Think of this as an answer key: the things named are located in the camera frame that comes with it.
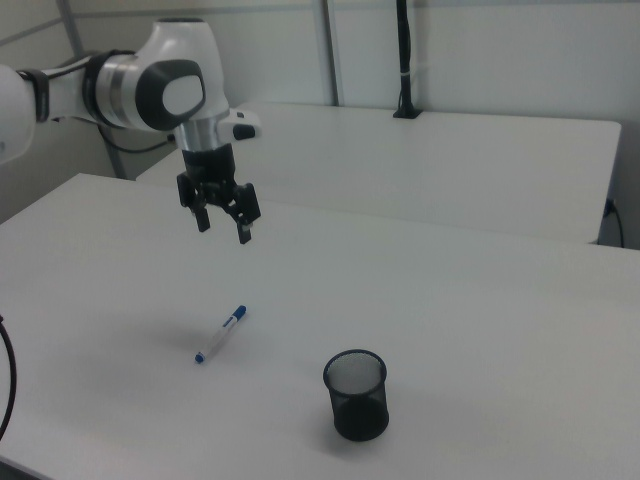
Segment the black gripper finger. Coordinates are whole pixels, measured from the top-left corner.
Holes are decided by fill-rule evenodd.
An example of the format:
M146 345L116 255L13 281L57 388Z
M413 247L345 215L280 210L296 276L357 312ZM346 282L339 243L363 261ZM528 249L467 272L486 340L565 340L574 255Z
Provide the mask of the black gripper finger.
M207 231L210 228L207 203L198 185L183 172L177 176L177 187L181 206L191 211L200 232Z
M252 238L252 225L261 217L254 185L247 183L230 186L224 193L222 209L236 223L239 243L248 243Z

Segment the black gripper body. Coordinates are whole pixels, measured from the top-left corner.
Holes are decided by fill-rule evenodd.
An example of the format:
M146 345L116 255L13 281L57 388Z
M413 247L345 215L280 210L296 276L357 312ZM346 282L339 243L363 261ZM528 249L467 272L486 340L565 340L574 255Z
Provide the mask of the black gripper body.
M182 151L186 171L180 174L180 198L195 199L203 191L207 199L232 199L237 187L231 144L208 151Z

